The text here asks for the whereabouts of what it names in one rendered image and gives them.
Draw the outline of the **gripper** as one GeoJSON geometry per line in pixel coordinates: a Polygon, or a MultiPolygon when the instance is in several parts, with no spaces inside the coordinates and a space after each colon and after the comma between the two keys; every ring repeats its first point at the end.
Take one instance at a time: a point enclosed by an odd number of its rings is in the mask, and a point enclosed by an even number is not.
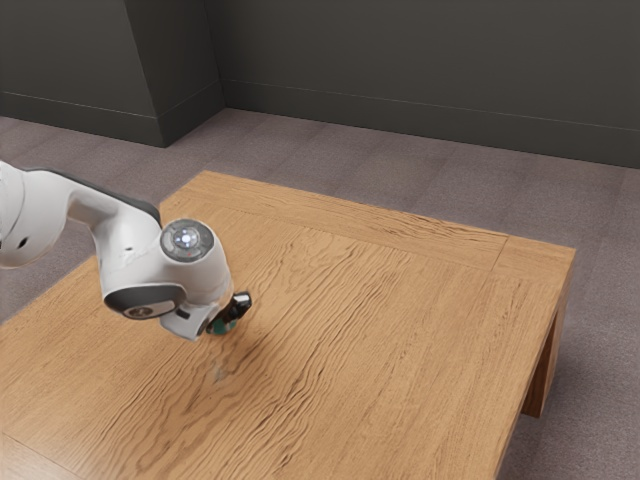
{"type": "Polygon", "coordinates": [[[233,294],[229,304],[222,313],[224,324],[231,324],[240,320],[252,307],[251,294],[248,291],[236,292],[233,294]]]}

